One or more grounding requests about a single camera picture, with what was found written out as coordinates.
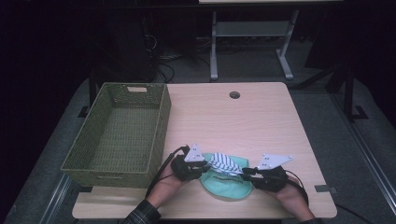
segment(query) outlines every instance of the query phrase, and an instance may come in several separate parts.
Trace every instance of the wooden table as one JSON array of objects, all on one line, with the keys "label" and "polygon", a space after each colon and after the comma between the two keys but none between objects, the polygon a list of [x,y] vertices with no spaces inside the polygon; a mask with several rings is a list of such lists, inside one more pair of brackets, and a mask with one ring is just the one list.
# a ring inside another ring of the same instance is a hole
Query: wooden table
[{"label": "wooden table", "polygon": [[[210,83],[168,85],[172,109],[163,159],[178,147],[197,143],[203,153],[247,158],[257,166],[263,153],[291,155],[283,165],[303,181],[317,217],[335,217],[329,192],[288,89],[283,83]],[[238,91],[233,99],[230,92]],[[94,187],[81,192],[76,218],[124,218],[143,199],[145,189]],[[199,180],[183,187],[160,208],[163,218],[285,218],[280,204],[258,189],[240,201],[216,197]]]}]

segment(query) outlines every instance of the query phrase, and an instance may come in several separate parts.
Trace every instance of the green basket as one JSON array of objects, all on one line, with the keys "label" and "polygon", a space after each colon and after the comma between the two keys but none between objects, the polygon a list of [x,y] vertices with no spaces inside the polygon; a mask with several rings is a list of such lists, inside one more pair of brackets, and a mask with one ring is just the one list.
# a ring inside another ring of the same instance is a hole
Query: green basket
[{"label": "green basket", "polygon": [[105,83],[64,164],[81,186],[147,188],[163,160],[165,84]]}]

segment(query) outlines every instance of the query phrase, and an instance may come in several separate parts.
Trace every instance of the desk leg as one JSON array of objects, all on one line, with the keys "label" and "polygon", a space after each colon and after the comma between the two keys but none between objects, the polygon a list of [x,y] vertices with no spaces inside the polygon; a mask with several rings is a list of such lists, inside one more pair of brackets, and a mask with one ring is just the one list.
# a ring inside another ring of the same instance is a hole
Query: desk leg
[{"label": "desk leg", "polygon": [[212,21],[212,50],[210,52],[210,80],[218,80],[218,59],[216,57],[216,11],[213,12]]},{"label": "desk leg", "polygon": [[294,30],[294,25],[297,20],[299,10],[294,10],[293,14],[291,15],[288,31],[286,32],[285,35],[285,43],[283,44],[282,49],[277,49],[276,50],[276,56],[279,59],[280,65],[282,66],[283,73],[285,74],[286,79],[291,80],[293,79],[293,74],[290,71],[290,67],[288,64],[288,61],[286,60],[286,50],[288,49],[289,42],[291,39],[291,35],[293,34]]}]

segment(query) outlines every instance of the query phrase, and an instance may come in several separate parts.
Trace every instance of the green fabric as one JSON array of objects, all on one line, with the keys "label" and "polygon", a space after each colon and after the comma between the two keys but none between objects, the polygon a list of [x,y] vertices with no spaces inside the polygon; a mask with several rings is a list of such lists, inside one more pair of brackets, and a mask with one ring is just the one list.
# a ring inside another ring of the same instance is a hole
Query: green fabric
[{"label": "green fabric", "polygon": [[[210,161],[212,156],[213,154],[211,153],[204,153],[206,161]],[[242,168],[248,167],[247,159],[234,156],[229,157]],[[250,181],[244,181],[240,175],[221,175],[212,170],[203,173],[200,180],[209,192],[230,199],[243,199],[253,189]]]}]

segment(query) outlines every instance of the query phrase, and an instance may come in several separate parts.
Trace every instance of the person's arm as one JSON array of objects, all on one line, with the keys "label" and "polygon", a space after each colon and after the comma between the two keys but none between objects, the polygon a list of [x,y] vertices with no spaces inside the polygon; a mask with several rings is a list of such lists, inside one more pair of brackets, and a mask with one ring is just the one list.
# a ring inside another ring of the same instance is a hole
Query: person's arm
[{"label": "person's arm", "polygon": [[158,208],[172,198],[183,185],[190,182],[180,181],[175,177],[170,164],[171,162],[165,167],[160,176],[160,179],[163,179],[154,186],[150,195],[123,220],[123,224],[156,223],[161,218]]},{"label": "person's arm", "polygon": [[[289,179],[298,184],[298,180],[296,178],[289,176]],[[287,184],[285,188],[277,193],[269,191],[265,192],[280,201],[285,210],[296,217],[301,224],[323,223],[321,219],[315,218],[314,214],[309,209],[308,204],[306,204],[303,195],[294,186]]]}]

